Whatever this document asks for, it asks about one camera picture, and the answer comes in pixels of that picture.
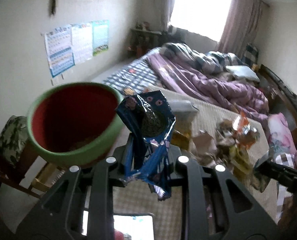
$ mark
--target wooden headboard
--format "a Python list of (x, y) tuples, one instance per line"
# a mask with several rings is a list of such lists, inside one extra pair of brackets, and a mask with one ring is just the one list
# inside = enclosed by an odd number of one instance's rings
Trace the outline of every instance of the wooden headboard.
[(269, 68), (264, 65), (261, 65), (258, 73), (263, 76), (268, 83), (271, 85), (273, 94), (275, 94), (275, 98), (268, 98), (269, 107), (274, 105), (277, 99), (280, 99), (284, 106), (289, 110), (292, 114), (293, 119), (296, 123), (296, 128), (291, 131), (294, 145), (297, 148), (297, 96), (293, 94), (286, 85), (284, 85), (283, 81), (275, 75)]

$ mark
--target purple comforter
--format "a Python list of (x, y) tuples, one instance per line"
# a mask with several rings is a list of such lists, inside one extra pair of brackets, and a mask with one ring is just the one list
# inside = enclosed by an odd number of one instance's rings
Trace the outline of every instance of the purple comforter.
[(247, 117), (267, 126), (268, 100), (254, 86), (207, 78), (179, 57), (171, 62), (157, 53), (147, 60), (168, 89), (231, 111), (244, 111)]

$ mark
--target tiled floor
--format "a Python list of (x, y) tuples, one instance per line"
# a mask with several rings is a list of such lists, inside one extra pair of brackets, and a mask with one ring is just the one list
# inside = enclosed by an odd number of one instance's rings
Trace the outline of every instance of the tiled floor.
[[(101, 73), (97, 77), (90, 77), (88, 80), (93, 82), (101, 82), (115, 71), (121, 69), (124, 65), (131, 62), (131, 59), (121, 62), (107, 71)], [(126, 143), (129, 131), (124, 128), (121, 136), (115, 142), (114, 147), (124, 145)], [(25, 178), (21, 181), (23, 187), (28, 187), (33, 178), (39, 173), (45, 165), (45, 160), (38, 157), (31, 168), (27, 171)], [(38, 199), (26, 193), (18, 191), (12, 187), (2, 184), (0, 189), (0, 217), (6, 226), (15, 233), (17, 226), (23, 218), (29, 213), (32, 207), (38, 202)]]

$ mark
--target window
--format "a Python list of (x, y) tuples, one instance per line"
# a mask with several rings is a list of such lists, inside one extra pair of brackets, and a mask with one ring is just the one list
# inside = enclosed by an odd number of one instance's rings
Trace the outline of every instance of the window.
[(231, 0), (175, 0), (170, 24), (220, 41)]

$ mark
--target checkered mat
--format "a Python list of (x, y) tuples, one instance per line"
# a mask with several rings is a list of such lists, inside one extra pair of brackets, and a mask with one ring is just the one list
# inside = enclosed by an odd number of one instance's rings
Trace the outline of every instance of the checkered mat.
[(122, 70), (112, 74), (102, 83), (117, 89), (122, 95), (130, 89), (134, 94), (142, 93), (149, 85), (159, 85), (160, 79), (150, 68), (147, 57), (159, 53), (160, 48), (154, 48), (141, 58), (125, 66)]
[(172, 187), (172, 197), (158, 201), (147, 183), (130, 182), (127, 187), (113, 188), (114, 213), (154, 214), (154, 239), (179, 240), (182, 223), (182, 187)]

